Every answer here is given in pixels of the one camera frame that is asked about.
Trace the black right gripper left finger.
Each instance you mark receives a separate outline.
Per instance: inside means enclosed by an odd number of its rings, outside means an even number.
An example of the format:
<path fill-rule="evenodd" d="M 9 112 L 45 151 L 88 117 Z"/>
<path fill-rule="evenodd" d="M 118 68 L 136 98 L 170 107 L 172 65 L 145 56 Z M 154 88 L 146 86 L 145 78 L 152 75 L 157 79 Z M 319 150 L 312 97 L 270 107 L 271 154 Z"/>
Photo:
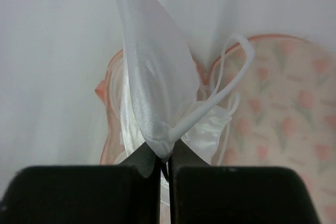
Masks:
<path fill-rule="evenodd" d="M 160 174 L 146 144 L 118 165 L 26 167 L 1 199 L 1 223 L 159 223 Z"/>

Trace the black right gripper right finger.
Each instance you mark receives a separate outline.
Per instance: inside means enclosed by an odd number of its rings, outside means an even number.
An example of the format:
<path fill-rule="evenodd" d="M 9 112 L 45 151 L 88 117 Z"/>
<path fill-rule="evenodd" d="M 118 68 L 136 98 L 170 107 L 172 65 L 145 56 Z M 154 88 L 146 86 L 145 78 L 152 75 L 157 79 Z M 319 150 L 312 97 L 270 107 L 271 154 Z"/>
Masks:
<path fill-rule="evenodd" d="M 172 223 L 319 223 L 300 176 L 279 166 L 211 166 L 184 142 L 169 159 Z"/>

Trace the white satin bra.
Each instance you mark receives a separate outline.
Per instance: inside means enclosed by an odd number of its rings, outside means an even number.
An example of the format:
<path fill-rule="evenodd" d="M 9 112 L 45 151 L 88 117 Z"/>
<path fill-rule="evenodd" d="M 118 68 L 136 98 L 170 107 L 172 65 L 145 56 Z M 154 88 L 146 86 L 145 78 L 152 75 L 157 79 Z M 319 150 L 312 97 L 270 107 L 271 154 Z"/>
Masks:
<path fill-rule="evenodd" d="M 255 51 L 241 35 L 246 60 L 221 88 L 223 69 L 201 83 L 187 42 L 158 0 L 117 0 L 123 26 L 123 57 L 107 78 L 107 107 L 120 122 L 125 152 L 146 143 L 167 162 L 178 140 L 210 163 L 222 135 L 228 136 L 240 95 L 232 94 L 251 65 Z"/>

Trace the floral mesh laundry bag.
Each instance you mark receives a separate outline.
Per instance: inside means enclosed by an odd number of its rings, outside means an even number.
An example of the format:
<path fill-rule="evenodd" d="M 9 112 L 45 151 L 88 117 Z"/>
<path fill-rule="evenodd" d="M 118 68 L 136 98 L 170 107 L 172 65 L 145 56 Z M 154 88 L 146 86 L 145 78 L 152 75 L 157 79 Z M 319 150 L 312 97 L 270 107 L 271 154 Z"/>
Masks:
<path fill-rule="evenodd" d="M 240 103 L 225 147 L 222 135 L 213 163 L 280 165 L 306 185 L 321 223 L 335 223 L 335 56 L 299 38 L 251 37 L 254 63 L 235 87 Z M 123 57 L 117 53 L 107 77 Z M 95 92 L 107 104 L 107 78 Z M 114 111 L 107 107 L 109 135 L 100 164 L 126 157 Z"/>

